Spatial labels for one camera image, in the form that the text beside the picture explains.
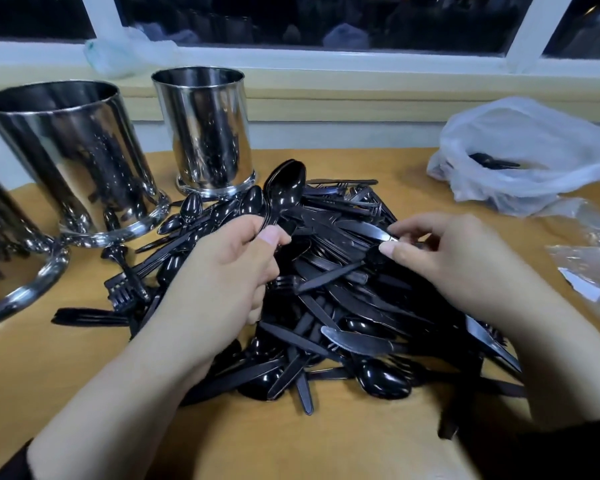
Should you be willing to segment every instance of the table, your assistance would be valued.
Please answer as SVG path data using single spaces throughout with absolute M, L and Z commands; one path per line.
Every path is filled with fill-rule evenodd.
M 304 161 L 308 178 L 377 178 L 376 191 L 398 218 L 442 210 L 472 212 L 494 226 L 508 243 L 600 330 L 600 320 L 556 270 L 547 244 L 583 244 L 573 223 L 554 217 L 517 219 L 480 203 L 455 203 L 448 185 L 425 174 L 432 148 L 254 151 L 259 181 L 280 162 Z M 176 200 L 170 152 L 148 156 L 158 185 Z M 54 216 L 34 184 L 13 196 L 30 217 L 53 232 Z M 577 192 L 600 206 L 600 184 Z M 139 247 L 155 238 L 131 243 Z M 99 250 L 73 249 L 72 261 L 55 287 L 35 304 L 0 324 L 0 466 L 58 412 L 80 387 L 128 341 L 122 328 L 52 325 L 61 306 L 109 308 L 104 280 L 118 272 Z M 508 377 L 493 364 L 484 375 Z M 402 401 L 362 393 L 355 381 L 312 384 L 316 412 L 307 417 L 285 394 L 259 403 L 237 393 L 180 410 L 160 447 L 148 478 L 197 479 L 472 479 L 508 477 L 516 431 L 529 428 L 527 402 L 478 395 L 476 430 L 467 446 L 438 439 L 440 411 L 452 389 L 414 390 Z

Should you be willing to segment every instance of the glass pane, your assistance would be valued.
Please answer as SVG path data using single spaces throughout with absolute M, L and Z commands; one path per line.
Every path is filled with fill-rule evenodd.
M 573 0 L 549 40 L 544 55 L 600 59 L 600 0 Z
M 0 40 L 94 37 L 82 0 L 0 0 Z
M 503 54 L 531 0 L 116 0 L 122 21 L 180 45 Z

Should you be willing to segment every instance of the hand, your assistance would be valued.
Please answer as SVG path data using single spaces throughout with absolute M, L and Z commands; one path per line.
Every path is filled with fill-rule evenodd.
M 273 253 L 291 241 L 277 226 L 254 239 L 261 225 L 261 217 L 241 216 L 197 243 L 131 343 L 150 354 L 154 370 L 184 374 L 195 383 L 213 357 L 259 318 L 265 284 L 280 272 Z
M 517 326 L 519 306 L 557 293 L 492 228 L 472 215 L 429 213 L 389 226 L 400 242 L 380 250 L 428 281 L 449 302 L 503 331 Z M 424 249 L 413 243 L 430 234 Z

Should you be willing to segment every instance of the fingernail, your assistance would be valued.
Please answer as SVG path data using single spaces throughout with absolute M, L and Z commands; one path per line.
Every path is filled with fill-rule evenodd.
M 378 250 L 390 258 L 393 255 L 393 250 L 395 249 L 396 245 L 398 245 L 397 241 L 384 241 L 380 243 Z
M 256 236 L 256 239 L 262 239 L 263 241 L 270 243 L 273 247 L 277 246 L 278 241 L 280 240 L 280 232 L 278 231 L 278 227 L 266 226 Z

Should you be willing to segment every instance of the right hand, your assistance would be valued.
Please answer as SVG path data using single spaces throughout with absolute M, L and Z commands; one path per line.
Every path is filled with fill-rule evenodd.
M 400 242 L 383 242 L 385 255 L 428 279 L 456 308 L 504 332 L 525 315 L 522 306 L 534 296 L 555 293 L 496 231 L 470 214 L 421 214 L 388 231 Z M 423 249 L 413 245 L 427 234 Z

